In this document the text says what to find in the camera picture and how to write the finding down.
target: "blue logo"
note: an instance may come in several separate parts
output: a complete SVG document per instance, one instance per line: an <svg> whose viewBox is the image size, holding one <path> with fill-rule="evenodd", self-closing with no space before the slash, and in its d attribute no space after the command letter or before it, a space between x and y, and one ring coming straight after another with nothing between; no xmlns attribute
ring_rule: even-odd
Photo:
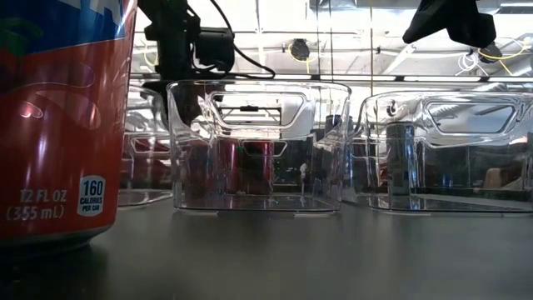
<svg viewBox="0 0 533 300"><path fill-rule="evenodd" d="M23 40L24 54L40 53L124 38L123 16L123 0L8 0L0 34Z"/></svg>

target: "dark table surface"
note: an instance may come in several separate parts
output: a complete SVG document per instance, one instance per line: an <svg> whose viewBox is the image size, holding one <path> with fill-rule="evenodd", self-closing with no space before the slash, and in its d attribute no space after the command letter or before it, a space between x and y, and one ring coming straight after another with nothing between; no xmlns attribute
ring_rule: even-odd
<svg viewBox="0 0 533 300"><path fill-rule="evenodd" d="M532 299L533 218L196 216L121 210L83 250L25 262L5 299Z"/></svg>

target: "black cable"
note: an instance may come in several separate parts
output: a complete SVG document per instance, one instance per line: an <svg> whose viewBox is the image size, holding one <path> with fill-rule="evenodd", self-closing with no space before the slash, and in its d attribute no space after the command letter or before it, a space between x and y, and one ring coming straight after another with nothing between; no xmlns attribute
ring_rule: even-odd
<svg viewBox="0 0 533 300"><path fill-rule="evenodd" d="M222 19L224 19L224 22L226 23L227 28L232 33L232 36L235 37L235 33L233 32L232 25L227 20L226 14L222 11L222 9L218 5L217 1L215 1L215 0L210 0L210 1L211 1L211 4L217 9L218 13L220 13ZM228 75L241 76L241 77L244 77L244 78L255 78L255 79L273 79L276 76L276 72L274 70L272 70L271 68L269 68L267 66L263 66L259 62L256 62L255 60L249 58L246 54L244 54L241 51L241 49L239 49L237 47L237 45L235 43L233 43L233 47L235 48L235 51L237 53L239 53L239 55L242 58L247 60L247 62L251 63L252 65L254 65L254 66L258 67L258 68L261 68L261 69L269 72L271 75L269 77L259 77L259 76L252 76L252 75L246 75L246 74L240 74L240 73L228 73Z"/></svg>

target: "12 fl oz text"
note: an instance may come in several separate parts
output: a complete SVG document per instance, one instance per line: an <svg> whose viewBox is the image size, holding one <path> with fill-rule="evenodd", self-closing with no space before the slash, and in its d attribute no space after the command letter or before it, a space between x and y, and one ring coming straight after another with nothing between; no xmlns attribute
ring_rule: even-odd
<svg viewBox="0 0 533 300"><path fill-rule="evenodd" d="M64 203L67 201L67 190L48 191L46 189L20 190L21 203Z"/></svg>

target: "transparent storage container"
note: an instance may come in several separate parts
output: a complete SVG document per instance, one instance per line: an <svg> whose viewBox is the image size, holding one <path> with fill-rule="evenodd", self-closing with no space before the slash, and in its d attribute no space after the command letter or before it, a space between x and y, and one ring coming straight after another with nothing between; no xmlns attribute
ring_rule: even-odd
<svg viewBox="0 0 533 300"><path fill-rule="evenodd" d="M165 103L157 92L130 86L127 95L118 206L170 199L172 170Z"/></svg>
<svg viewBox="0 0 533 300"><path fill-rule="evenodd" d="M346 200L400 211L530 212L532 101L512 92L368 98L351 133Z"/></svg>
<svg viewBox="0 0 533 300"><path fill-rule="evenodd" d="M177 208L340 208L350 88L180 81L168 87Z"/></svg>

